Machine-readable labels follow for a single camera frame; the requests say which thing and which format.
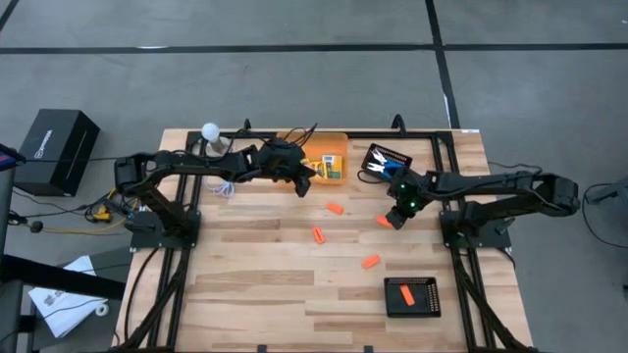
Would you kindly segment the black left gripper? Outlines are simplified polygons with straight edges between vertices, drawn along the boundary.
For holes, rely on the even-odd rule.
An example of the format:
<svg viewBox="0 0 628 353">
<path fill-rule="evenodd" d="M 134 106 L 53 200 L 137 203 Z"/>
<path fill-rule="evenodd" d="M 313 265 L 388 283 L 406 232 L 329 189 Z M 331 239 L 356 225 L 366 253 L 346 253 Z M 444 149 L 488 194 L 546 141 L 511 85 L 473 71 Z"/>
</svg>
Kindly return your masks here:
<svg viewBox="0 0 628 353">
<path fill-rule="evenodd" d="M 317 175 L 309 165 L 301 164 L 304 152 L 300 146 L 279 138 L 263 144 L 258 151 L 260 176 L 270 179 L 293 179 L 298 197 L 304 197 L 310 189 L 310 178 Z"/>
</svg>

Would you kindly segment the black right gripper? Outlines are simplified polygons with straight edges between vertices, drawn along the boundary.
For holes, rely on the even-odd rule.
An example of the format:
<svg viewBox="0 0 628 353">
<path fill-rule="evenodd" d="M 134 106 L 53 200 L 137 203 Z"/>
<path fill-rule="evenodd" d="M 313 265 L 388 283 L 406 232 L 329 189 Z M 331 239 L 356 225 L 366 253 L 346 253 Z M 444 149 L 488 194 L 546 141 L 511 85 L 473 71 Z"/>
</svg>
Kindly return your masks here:
<svg viewBox="0 0 628 353">
<path fill-rule="evenodd" d="M 403 196 L 396 199 L 395 208 L 386 214 L 388 223 L 394 229 L 401 229 L 407 219 L 412 219 L 423 210 L 423 202 L 415 196 Z"/>
</svg>

